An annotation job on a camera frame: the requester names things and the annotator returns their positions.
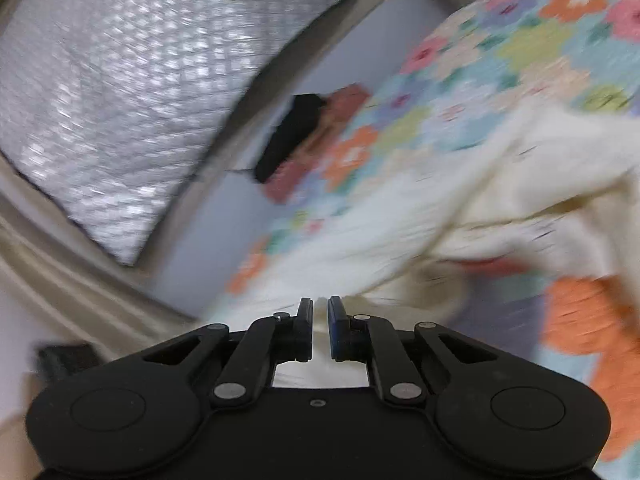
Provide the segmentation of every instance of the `white blanket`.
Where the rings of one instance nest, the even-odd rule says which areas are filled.
[[[555,275],[618,274],[639,306],[639,162],[639,120],[529,98],[479,146],[419,152],[212,319],[244,330],[273,312],[293,313],[302,296],[358,296],[368,301],[347,300],[352,313],[410,330],[422,320],[446,319],[464,298],[457,267],[436,262],[507,254]],[[321,347],[314,355],[322,368],[328,349],[318,307]],[[311,373],[317,381],[293,371],[285,382],[330,380],[318,370]],[[323,384],[338,385],[331,382]]]

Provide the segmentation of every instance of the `black object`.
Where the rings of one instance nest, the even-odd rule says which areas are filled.
[[[264,184],[293,150],[318,126],[325,100],[316,94],[296,95],[291,108],[271,135],[254,168],[255,179]]]
[[[26,420],[38,478],[597,478],[596,393],[434,323],[395,330],[333,297],[332,356],[370,386],[270,387],[311,357],[312,311],[204,326],[45,389]]]
[[[105,362],[89,343],[40,346],[35,354],[38,378],[44,384],[57,383]]]

